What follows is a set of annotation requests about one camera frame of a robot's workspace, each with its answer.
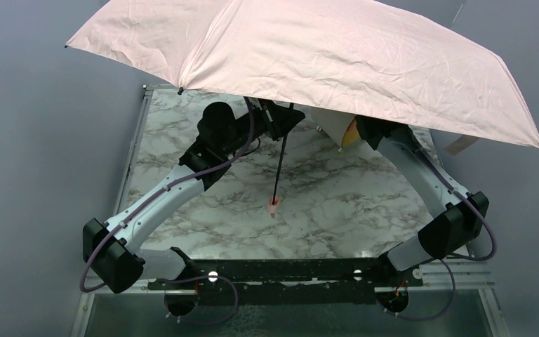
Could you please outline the pink folding umbrella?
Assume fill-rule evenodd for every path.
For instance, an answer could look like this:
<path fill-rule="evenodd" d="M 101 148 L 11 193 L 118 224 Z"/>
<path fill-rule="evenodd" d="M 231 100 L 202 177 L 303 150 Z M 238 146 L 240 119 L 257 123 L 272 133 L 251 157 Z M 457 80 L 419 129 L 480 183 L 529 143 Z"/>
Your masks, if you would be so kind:
<path fill-rule="evenodd" d="M 539 150 L 526 99 L 499 55 L 380 1 L 109 1 L 65 46 L 186 91 Z"/>

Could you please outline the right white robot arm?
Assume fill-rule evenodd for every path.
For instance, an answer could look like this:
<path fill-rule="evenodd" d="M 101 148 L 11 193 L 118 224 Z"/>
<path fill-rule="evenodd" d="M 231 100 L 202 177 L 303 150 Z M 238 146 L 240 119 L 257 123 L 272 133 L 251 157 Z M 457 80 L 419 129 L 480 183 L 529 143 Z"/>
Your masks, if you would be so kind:
<path fill-rule="evenodd" d="M 411 184 L 432 220 L 417 234 L 380 256 L 391 269 L 404 272 L 421 263 L 442 259 L 477 238 L 489 200 L 471 193 L 426 152 L 406 124 L 357 116 L 362 140 L 388 159 Z"/>

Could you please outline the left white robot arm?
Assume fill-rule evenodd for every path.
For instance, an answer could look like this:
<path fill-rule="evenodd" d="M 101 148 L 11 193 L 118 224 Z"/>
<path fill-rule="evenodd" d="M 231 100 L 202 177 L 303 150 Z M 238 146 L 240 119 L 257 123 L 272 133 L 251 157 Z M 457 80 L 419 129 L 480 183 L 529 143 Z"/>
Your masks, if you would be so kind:
<path fill-rule="evenodd" d="M 122 293 L 144 278 L 145 271 L 154 266 L 140 249 L 153 231 L 218 182 L 255 139 L 267 134 L 278 140 L 305 118 L 293 106 L 283 107 L 272 100 L 244 101 L 247 112 L 240 117 L 235 117 L 225 102 L 207 105 L 197 124 L 196 140 L 156 187 L 105 222 L 92 218 L 83 226 L 86 268 L 80 281 L 82 292 L 106 286 L 112 293 Z M 86 286 L 89 270 L 96 273 L 101 284 Z"/>

